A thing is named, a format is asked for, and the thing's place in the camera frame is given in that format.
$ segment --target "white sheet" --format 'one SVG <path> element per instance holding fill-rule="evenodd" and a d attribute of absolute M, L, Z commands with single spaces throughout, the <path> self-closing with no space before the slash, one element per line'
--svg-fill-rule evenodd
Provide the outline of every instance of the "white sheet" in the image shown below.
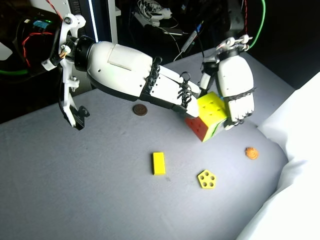
<path fill-rule="evenodd" d="M 237 240 L 320 240 L 320 73 L 259 130 L 288 158 L 276 192 Z"/>

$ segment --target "gray table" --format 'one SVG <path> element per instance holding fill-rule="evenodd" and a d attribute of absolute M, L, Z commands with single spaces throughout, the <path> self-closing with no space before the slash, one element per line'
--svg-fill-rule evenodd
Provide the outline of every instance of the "gray table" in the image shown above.
<path fill-rule="evenodd" d="M 256 125 L 293 92 L 244 54 L 257 86 L 245 124 L 201 143 L 175 112 L 99 90 L 75 98 L 91 116 L 77 131 L 58 105 L 0 125 L 0 239 L 233 240 L 273 193 L 287 159 Z M 200 79 L 196 54 L 167 66 Z M 244 155 L 248 146 L 257 160 Z M 152 175 L 164 152 L 165 176 Z M 209 169 L 215 189 L 197 175 Z"/>

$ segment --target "orange object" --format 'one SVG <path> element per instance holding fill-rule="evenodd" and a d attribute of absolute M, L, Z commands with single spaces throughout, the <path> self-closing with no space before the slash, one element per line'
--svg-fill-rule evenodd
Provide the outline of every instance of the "orange object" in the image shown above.
<path fill-rule="evenodd" d="M 252 159 L 252 160 L 255 160 L 259 157 L 259 152 L 257 149 L 255 149 L 254 147 L 247 147 L 245 149 L 245 155 Z"/>

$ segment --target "white light strip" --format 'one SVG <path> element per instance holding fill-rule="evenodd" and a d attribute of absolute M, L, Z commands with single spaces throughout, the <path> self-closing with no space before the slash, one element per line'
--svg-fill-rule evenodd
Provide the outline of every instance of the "white light strip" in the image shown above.
<path fill-rule="evenodd" d="M 96 28 L 94 9 L 92 7 L 92 1 L 88 0 L 88 2 L 89 2 L 90 14 L 91 14 L 91 21 L 92 21 L 92 25 L 93 25 L 94 38 L 95 38 L 95 42 L 97 43 L 98 42 L 98 33 L 97 33 L 97 28 Z"/>

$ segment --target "brown round cookie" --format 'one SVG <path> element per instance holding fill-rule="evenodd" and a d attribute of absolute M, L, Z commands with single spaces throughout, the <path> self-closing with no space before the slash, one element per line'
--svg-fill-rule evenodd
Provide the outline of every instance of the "brown round cookie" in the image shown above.
<path fill-rule="evenodd" d="M 134 105 L 133 112 L 138 116 L 144 116 L 147 114 L 148 109 L 143 104 L 137 104 L 137 105 Z"/>

